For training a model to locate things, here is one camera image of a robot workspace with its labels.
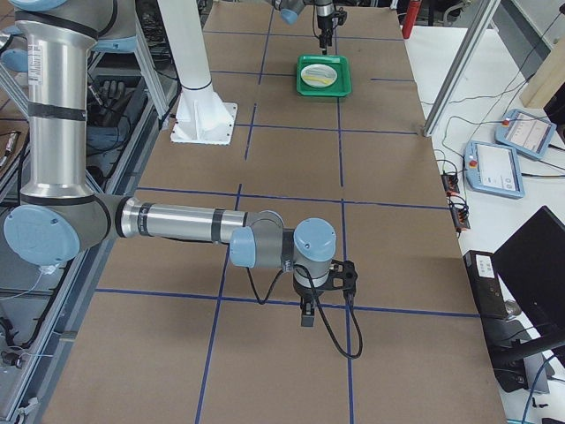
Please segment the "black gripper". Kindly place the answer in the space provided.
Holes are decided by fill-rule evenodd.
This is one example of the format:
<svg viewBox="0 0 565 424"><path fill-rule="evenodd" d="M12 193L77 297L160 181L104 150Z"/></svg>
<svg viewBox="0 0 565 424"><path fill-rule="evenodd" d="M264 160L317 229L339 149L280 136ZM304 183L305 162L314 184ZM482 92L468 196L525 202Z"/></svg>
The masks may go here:
<svg viewBox="0 0 565 424"><path fill-rule="evenodd" d="M334 31L334 16L333 15L327 15L327 16L317 15L316 16L316 23L317 23L317 27L320 30L320 35L319 35L320 48L326 48L326 44L327 44L327 46L332 46L331 35L333 34L333 31Z"/></svg>
<svg viewBox="0 0 565 424"><path fill-rule="evenodd" d="M330 290L330 283L324 283L312 288L310 285L304 286L294 279L293 288L300 297L300 326L311 328L314 325L315 305L318 303L321 294Z"/></svg>

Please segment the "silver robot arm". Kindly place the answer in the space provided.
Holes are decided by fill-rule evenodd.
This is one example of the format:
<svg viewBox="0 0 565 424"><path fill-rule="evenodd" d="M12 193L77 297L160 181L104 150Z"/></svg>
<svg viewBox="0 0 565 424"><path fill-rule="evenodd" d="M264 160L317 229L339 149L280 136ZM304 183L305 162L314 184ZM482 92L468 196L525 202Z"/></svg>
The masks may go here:
<svg viewBox="0 0 565 424"><path fill-rule="evenodd" d="M160 237L224 244L233 264L290 272L301 323L321 314L320 295L335 277L335 230L309 218L285 227L274 212L248 213L142 202L87 186L87 58L98 44L137 45L132 1L18 1L27 40L31 177L4 235L39 266L69 261L113 238Z"/></svg>
<svg viewBox="0 0 565 424"><path fill-rule="evenodd" d="M321 52L327 53L328 47L333 43L334 19L337 16L334 2L329 0L270 0L267 1L273 9L279 11L281 18L289 25L293 25L307 5L313 7L314 25L319 32L313 30L314 37L318 40Z"/></svg>

